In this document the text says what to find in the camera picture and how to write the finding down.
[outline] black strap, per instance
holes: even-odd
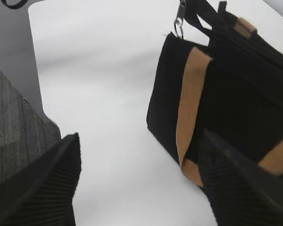
[[[20,0],[18,3],[14,4],[14,5],[9,5],[7,2],[7,0],[1,0],[1,2],[8,8],[10,9],[19,9],[22,8],[27,2],[28,0]]]
[[[218,13],[224,13],[226,11],[226,5],[227,2],[226,1],[221,1],[219,2],[219,7],[218,7]]]
[[[210,34],[208,33],[208,30],[201,25],[198,16],[206,21],[212,28],[214,28],[214,30],[220,32],[226,32],[228,30],[228,26],[224,19],[206,0],[187,0],[185,12],[185,20],[206,35]]]

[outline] black handle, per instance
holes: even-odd
[[[28,0],[20,0],[18,3],[14,4],[14,5],[9,5],[6,0],[1,0],[1,2],[8,8],[10,9],[19,9],[22,8],[27,2]]]
[[[207,33],[198,16],[206,21],[214,30],[224,32],[228,29],[224,19],[214,10],[206,0],[187,0],[185,20],[200,31]]]

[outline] bag handle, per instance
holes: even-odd
[[[226,12],[227,1],[219,2],[218,14]]]
[[[184,15],[186,22],[207,34],[208,29],[202,26],[198,16],[206,21],[214,30],[219,32],[228,31],[228,26],[224,19],[206,0],[187,0]]]

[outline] white table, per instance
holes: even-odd
[[[47,0],[29,8],[45,113],[62,136],[79,132],[81,139],[77,226],[216,225],[206,197],[146,125],[178,2]],[[262,0],[228,0],[227,9],[283,52],[283,18]],[[186,24],[184,31],[208,43]]]

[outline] black fabric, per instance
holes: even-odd
[[[218,225],[283,226],[283,180],[212,132],[201,137],[199,170]]]
[[[212,26],[212,30],[208,30],[199,25],[193,18],[199,15]],[[233,33],[224,19],[208,4],[206,0],[188,0],[185,19],[188,23],[195,26],[204,32],[209,38],[210,47],[214,58],[222,53],[222,57],[226,57],[229,62],[233,63],[233,56],[238,53],[238,56],[251,58],[251,62],[260,62],[261,70],[268,68],[270,73],[266,77],[261,74],[255,76],[245,74],[245,79],[256,86],[261,92],[265,92],[268,98],[272,98],[283,107],[283,59],[278,55],[260,45],[254,45],[245,37]],[[228,48],[227,53],[223,53],[224,49]],[[235,62],[235,67],[242,68],[240,61]]]
[[[228,24],[230,28],[233,28],[236,25],[238,17],[226,11],[226,1],[221,1],[219,3],[218,14],[224,19],[224,21]],[[251,35],[251,37],[248,39],[248,41],[252,43],[253,45],[259,45],[259,46],[262,46],[263,48],[266,48],[272,51],[273,53],[276,54],[278,58],[283,60],[283,54],[280,53],[275,48],[273,48],[271,45],[269,45],[260,35],[258,35],[257,32],[254,32]]]
[[[149,130],[177,162],[176,124],[182,77],[188,53],[194,46],[210,54],[207,47],[168,35],[147,115]],[[198,162],[199,137],[203,128],[208,128],[258,163],[283,139],[283,108],[241,76],[262,73],[254,62],[250,64],[252,68],[250,65],[237,67],[240,70],[234,65],[227,70],[228,63],[224,62],[220,57],[208,66],[186,158]]]
[[[75,226],[72,208],[81,155],[69,135],[0,185],[0,226]]]
[[[41,118],[0,70],[0,183],[60,140],[58,126]]]
[[[186,60],[194,44],[176,40],[174,35],[168,35],[162,48],[147,124],[156,139],[179,163],[175,139],[178,106]]]

